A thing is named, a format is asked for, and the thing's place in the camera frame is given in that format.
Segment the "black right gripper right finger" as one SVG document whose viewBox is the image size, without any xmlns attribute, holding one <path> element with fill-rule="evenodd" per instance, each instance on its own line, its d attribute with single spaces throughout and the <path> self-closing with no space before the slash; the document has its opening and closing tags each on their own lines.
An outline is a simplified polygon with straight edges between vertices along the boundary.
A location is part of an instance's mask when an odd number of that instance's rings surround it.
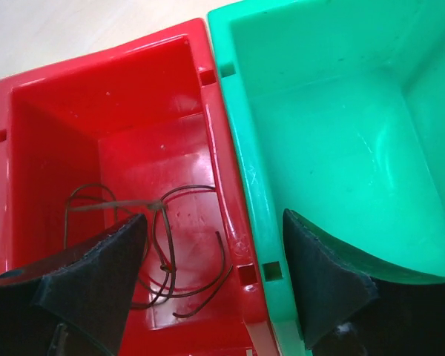
<svg viewBox="0 0 445 356">
<path fill-rule="evenodd" d="M 283 242 L 313 355 L 445 355 L 445 277 L 382 260 L 293 210 Z"/>
</svg>

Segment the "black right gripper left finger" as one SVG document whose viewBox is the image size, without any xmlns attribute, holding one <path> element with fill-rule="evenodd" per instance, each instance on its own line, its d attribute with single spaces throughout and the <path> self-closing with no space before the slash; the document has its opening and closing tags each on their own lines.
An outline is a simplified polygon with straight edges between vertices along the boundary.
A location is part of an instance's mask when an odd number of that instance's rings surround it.
<svg viewBox="0 0 445 356">
<path fill-rule="evenodd" d="M 0 355 L 117 355 L 147 232 L 135 214 L 0 274 Z"/>
</svg>

